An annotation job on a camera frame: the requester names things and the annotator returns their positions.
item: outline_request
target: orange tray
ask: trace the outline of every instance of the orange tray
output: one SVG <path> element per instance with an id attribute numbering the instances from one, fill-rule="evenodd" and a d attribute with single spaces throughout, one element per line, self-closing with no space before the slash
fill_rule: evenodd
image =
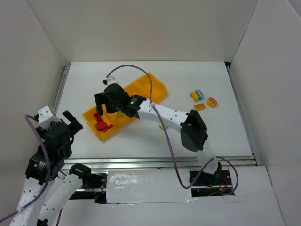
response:
<path id="1" fill-rule="evenodd" d="M 153 102 L 159 102 L 164 97 L 167 96 L 167 90 L 162 82 L 160 82 L 155 76 L 153 76 L 151 73 L 148 73 L 151 77 L 152 84 L 153 84 L 153 91 L 152 91 L 152 100 Z M 135 80 L 131 84 L 124 87 L 125 92 L 127 92 L 130 96 L 134 94 L 138 94 L 143 97 L 149 98 L 150 96 L 150 80 L 147 77 L 147 75 L 144 75 L 140 77 L 139 79 Z M 109 114 L 106 111 L 105 105 L 102 105 L 103 108 L 103 116 L 101 116 L 102 120 L 107 123 L 108 126 L 113 125 L 113 127 L 106 132 L 98 131 L 95 128 L 95 125 L 97 123 L 96 118 L 94 115 L 97 113 L 96 106 L 92 107 L 91 109 L 87 110 L 82 114 L 82 116 L 87 121 L 88 125 L 92 128 L 94 133 L 97 135 L 97 137 L 104 141 L 105 139 L 109 138 L 112 134 L 114 134 L 117 130 L 122 128 L 123 126 L 130 123 L 135 118 L 129 118 L 126 115 L 123 114 L 123 116 L 118 117 L 117 113 Z"/>

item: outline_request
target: white table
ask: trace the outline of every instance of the white table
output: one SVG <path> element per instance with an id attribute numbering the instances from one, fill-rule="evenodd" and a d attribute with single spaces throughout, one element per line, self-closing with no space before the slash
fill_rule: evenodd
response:
<path id="1" fill-rule="evenodd" d="M 164 133 L 155 122 L 135 120 L 101 142 L 81 115 L 95 105 L 93 95 L 104 90 L 102 80 L 108 72 L 122 64 L 142 67 L 163 82 L 168 97 L 160 104 L 166 107 L 189 112 L 196 104 L 190 92 L 196 89 L 203 92 L 203 102 L 214 97 L 218 107 L 210 108 L 206 104 L 206 109 L 199 113 L 208 127 L 215 155 L 230 159 L 252 157 L 224 62 L 72 62 L 57 112 L 61 116 L 69 110 L 84 126 L 75 136 L 72 158 L 170 157 Z M 121 86 L 142 75 L 134 68 L 121 68 L 113 74 Z M 168 133 L 177 157 L 194 156 L 182 146 L 180 134 L 172 129 Z"/>

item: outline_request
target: yellow bin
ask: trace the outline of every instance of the yellow bin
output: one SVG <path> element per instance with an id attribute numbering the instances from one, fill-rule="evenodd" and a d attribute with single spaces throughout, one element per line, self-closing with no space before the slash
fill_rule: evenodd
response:
<path id="1" fill-rule="evenodd" d="M 167 96 L 167 90 L 164 84 L 160 82 L 155 76 L 153 76 L 151 73 L 148 74 L 150 75 L 153 84 L 152 101 L 157 103 Z M 135 80 L 134 82 L 132 82 L 131 84 L 124 87 L 124 90 L 130 96 L 134 94 L 138 94 L 140 96 L 149 98 L 150 91 L 151 91 L 150 88 L 151 88 L 150 80 L 147 77 L 147 75 L 144 75 L 139 79 Z M 129 122 L 135 119 L 135 118 L 129 118 L 124 114 L 121 117 L 118 117 L 117 113 L 108 114 L 105 105 L 102 105 L 102 108 L 103 108 L 102 120 L 105 123 L 107 123 L 107 125 L 113 125 L 113 127 L 106 132 L 98 131 L 95 128 L 95 125 L 97 123 L 94 117 L 94 115 L 97 113 L 96 106 L 92 107 L 91 109 L 87 110 L 82 114 L 82 116 L 87 121 L 88 125 L 92 128 L 94 133 L 101 141 L 104 141 L 105 139 L 110 137 L 113 133 L 115 133 L 117 130 L 119 130 L 120 128 L 122 128 L 123 126 L 127 125 Z"/>

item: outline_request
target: red object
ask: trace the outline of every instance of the red object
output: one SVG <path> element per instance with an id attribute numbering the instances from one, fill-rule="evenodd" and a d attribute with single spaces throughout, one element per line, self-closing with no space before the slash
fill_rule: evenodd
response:
<path id="1" fill-rule="evenodd" d="M 113 128 L 114 126 L 111 124 L 110 126 L 107 126 L 105 129 L 102 130 L 102 132 L 106 132 L 108 131 L 109 129 Z"/>
<path id="2" fill-rule="evenodd" d="M 98 131 L 103 131 L 104 129 L 108 128 L 108 125 L 104 121 L 100 121 L 96 123 L 95 127 Z"/>
<path id="3" fill-rule="evenodd" d="M 93 115 L 97 122 L 103 121 L 102 117 L 98 115 L 98 113 Z"/>

